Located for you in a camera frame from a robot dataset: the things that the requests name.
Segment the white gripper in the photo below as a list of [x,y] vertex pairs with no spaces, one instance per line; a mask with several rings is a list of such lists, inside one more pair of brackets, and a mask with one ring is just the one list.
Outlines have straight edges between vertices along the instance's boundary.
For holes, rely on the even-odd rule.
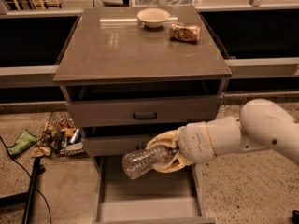
[[160,133],[147,143],[146,149],[157,146],[179,146],[181,153],[177,153],[170,161],[154,164],[153,169],[160,173],[173,173],[191,163],[200,164],[216,158],[206,122],[189,123],[178,130]]

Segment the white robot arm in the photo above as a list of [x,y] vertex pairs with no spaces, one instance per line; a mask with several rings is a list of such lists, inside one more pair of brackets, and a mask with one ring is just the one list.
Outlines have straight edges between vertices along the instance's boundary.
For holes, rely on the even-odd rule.
[[147,148],[173,149],[176,154],[153,165],[161,173],[176,172],[227,154],[272,149],[299,164],[299,123],[281,106],[255,99],[242,106],[239,116],[195,122],[160,133]]

